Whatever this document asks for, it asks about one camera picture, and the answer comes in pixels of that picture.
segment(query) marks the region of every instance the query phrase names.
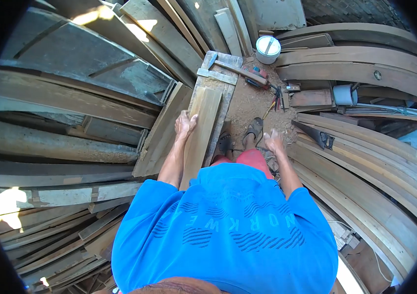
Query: blue t-shirt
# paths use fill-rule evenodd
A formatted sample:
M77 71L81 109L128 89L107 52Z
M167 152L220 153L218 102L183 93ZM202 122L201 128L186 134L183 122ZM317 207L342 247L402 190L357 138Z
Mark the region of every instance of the blue t-shirt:
M118 229L112 273L126 294L171 277L229 293L319 293L333 287L336 242L305 188L238 163L202 168L187 191L146 180Z

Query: bucket lid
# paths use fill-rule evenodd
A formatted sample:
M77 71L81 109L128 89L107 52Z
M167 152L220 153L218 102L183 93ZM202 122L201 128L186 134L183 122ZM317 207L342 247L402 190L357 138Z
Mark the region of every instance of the bucket lid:
M265 56L275 56L281 51L281 44L273 36L262 36L256 41L256 50Z

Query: white wire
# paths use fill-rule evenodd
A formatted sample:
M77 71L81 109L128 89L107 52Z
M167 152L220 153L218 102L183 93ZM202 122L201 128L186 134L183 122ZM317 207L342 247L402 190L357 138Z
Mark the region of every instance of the white wire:
M353 230L354 231L354 229L352 228L352 227L350 227L349 225L347 225L347 224L345 224L345 223L343 223L342 221L339 221L339 220L328 220L327 222L339 222L339 223L342 223L343 225L345 225L345 226L347 226L348 228L350 228L351 230Z
M374 251L374 255L375 255L375 260L377 260L377 267L378 267L378 271L380 272L380 274L382 275L382 277L389 283L391 283L392 281L390 281L389 279L385 278L384 274L382 273L382 270L380 269L380 263L378 262L378 257L377 257L377 253L375 253Z

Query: hand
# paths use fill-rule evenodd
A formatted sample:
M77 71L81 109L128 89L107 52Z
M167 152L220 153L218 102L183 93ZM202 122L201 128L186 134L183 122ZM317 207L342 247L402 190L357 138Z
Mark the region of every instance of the hand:
M181 114L176 119L176 123L174 124L174 130L176 131L176 139L187 140L192 131L194 131L195 126L197 125L198 117L199 115L195 114L189 120L187 110L182 110Z
M272 129L272 134L264 133L264 144L274 153L275 156L284 154L284 136L275 128Z

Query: white bucket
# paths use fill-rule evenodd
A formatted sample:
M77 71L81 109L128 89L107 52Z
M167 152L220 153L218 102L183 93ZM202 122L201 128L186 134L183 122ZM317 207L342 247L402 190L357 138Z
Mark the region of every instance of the white bucket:
M262 36L256 41L256 58L264 63L271 64L281 53L281 44L273 36Z
M351 93L349 85L338 85L333 87L334 102L336 105L356 106L357 105L357 89Z

